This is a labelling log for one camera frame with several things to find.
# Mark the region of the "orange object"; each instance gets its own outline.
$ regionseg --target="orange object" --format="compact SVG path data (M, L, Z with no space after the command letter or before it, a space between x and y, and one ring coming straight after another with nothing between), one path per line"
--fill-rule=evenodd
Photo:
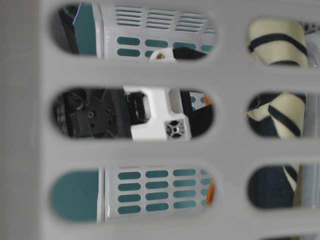
M210 97L207 94L204 95L204 103L206 106L209 106L212 104L212 100L210 99Z
M209 190L208 193L206 195L206 205L208 207L211 206L212 201L214 199L214 195L215 195L215 183L213 181L211 181L210 186L209 186Z

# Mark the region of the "white plastic basket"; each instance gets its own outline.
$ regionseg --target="white plastic basket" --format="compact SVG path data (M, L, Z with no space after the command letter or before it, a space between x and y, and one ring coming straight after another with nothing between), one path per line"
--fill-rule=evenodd
M92 8L98 58L148 61L159 48L188 46L209 52L216 43L214 25L201 14L104 3ZM121 44L119 38L139 41Z
M210 181L205 170L190 165L100 169L97 222L201 213Z

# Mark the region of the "screw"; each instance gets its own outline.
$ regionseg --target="screw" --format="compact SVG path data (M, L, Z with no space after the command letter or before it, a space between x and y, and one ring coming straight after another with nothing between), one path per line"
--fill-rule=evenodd
M105 114L107 114L107 115L109 115L109 114L111 114L111 109L110 108L108 108L107 110L105 110Z
M94 111L89 111L88 112L88 118L93 119L95 117L95 112Z
M162 53L159 53L157 56L156 56L156 59L164 59L165 58L165 55L163 55Z

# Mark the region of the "cream and navy striped cloth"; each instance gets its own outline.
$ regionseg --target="cream and navy striped cloth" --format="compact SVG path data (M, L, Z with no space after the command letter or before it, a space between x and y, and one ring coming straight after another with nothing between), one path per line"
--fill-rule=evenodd
M303 26L296 21L274 18L256 20L248 32L249 51L266 65L308 67ZM263 136L281 139L303 135L306 95L292 92L259 95L247 113L252 128ZM299 165L284 165L293 192L297 188Z

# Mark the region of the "gray plastic surface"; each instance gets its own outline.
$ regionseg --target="gray plastic surface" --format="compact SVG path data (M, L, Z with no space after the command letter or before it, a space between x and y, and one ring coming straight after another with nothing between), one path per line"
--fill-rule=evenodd
M319 138L320 98L317 94L309 94L306 99L306 115L304 136ZM306 164L301 176L301 206L303 208L320 208L320 164ZM319 240L320 234L303 235L300 240Z
M318 70L267 67L246 49L250 21L261 16L316 22L312 0L119 0L110 3L207 12L218 32L208 58L197 63L147 64L64 53L54 44L50 16L66 1L1 1L0 238L2 240L258 240L316 233L320 211L254 208L247 183L265 164L320 163L319 141L260 138L247 125L250 99L262 91L320 93ZM216 105L205 136L175 144L73 141L53 127L53 98L73 86L169 86L203 89ZM161 163L207 169L216 181L210 210L194 217L155 217L106 224L71 224L55 216L49 193L68 171Z

